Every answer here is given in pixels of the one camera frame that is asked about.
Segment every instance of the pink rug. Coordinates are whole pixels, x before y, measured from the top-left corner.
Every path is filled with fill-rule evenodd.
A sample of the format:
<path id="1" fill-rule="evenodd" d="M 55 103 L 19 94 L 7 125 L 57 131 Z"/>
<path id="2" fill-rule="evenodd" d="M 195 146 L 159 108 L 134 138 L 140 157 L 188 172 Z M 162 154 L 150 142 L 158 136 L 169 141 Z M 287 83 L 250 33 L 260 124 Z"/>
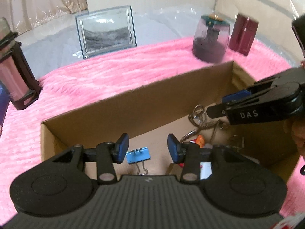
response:
<path id="1" fill-rule="evenodd" d="M 40 79 L 40 98 L 27 109 L 9 105 L 0 140 L 0 224 L 16 211 L 9 187 L 22 172 L 40 163 L 40 123 L 89 103 L 135 89 L 210 64 L 192 54 L 193 39 L 179 39 L 98 56 L 69 65 Z M 290 68 L 264 44 L 255 41 L 248 57 L 228 50 L 226 60 L 235 60 L 256 80 Z M 288 182 L 284 215 L 305 211 L 305 178 L 299 167 Z"/>

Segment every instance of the human hand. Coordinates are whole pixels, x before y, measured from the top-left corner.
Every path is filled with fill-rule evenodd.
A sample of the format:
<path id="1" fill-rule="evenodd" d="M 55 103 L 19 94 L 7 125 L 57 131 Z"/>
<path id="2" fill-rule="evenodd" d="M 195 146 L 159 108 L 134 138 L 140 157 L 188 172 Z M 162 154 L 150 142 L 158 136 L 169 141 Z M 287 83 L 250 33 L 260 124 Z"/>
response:
<path id="1" fill-rule="evenodd" d="M 290 118 L 284 121 L 284 132 L 291 133 L 298 152 L 305 159 L 305 118 Z"/>

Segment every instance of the brown cardboard box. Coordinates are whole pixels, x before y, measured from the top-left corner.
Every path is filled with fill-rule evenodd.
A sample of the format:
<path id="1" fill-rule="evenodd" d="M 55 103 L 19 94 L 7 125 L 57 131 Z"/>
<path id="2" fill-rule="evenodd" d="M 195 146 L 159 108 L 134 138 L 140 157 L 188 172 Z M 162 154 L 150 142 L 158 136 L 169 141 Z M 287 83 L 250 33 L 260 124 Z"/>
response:
<path id="1" fill-rule="evenodd" d="M 116 141 L 124 132 L 131 140 L 129 149 L 148 147 L 151 159 L 145 161 L 149 174 L 164 175 L 171 163 L 167 135 L 179 139 L 193 129 L 187 115 L 197 104 L 207 106 L 228 93 L 251 85 L 254 80 L 238 65 L 225 63 L 202 68 L 131 90 L 106 100 L 72 110 L 44 121 L 41 125 L 42 160 L 74 144 L 93 148 L 104 141 Z M 202 132 L 209 139 L 212 130 Z M 283 122 L 231 126 L 218 131 L 215 144 L 225 144 L 231 133 L 245 137 L 244 154 L 285 180 L 292 172 L 298 154 Z M 136 166 L 115 164 L 117 175 L 136 174 Z M 96 178 L 94 164 L 86 173 Z"/>

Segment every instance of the blue binder clip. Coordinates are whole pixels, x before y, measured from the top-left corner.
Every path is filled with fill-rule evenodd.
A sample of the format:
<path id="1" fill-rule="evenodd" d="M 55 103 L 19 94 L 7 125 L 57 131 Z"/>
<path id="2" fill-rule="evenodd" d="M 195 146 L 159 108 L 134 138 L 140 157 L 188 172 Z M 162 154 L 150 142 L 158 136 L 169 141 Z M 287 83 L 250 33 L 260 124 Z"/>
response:
<path id="1" fill-rule="evenodd" d="M 136 149 L 133 151 L 128 151 L 126 153 L 126 159 L 129 164 L 135 164 L 138 168 L 137 175 L 144 176 L 148 174 L 148 170 L 144 166 L 144 161 L 150 159 L 150 153 L 147 147 Z M 140 168 L 138 162 L 142 162 L 144 174 L 140 174 Z"/>

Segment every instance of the picture frame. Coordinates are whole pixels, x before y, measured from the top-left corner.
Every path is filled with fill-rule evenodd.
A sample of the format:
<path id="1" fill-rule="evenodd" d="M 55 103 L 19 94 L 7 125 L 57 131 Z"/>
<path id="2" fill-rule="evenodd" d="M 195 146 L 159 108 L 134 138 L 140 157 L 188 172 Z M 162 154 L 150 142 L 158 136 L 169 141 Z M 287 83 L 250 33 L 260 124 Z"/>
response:
<path id="1" fill-rule="evenodd" d="M 76 24 L 84 59 L 137 46 L 129 5 L 80 14 Z"/>

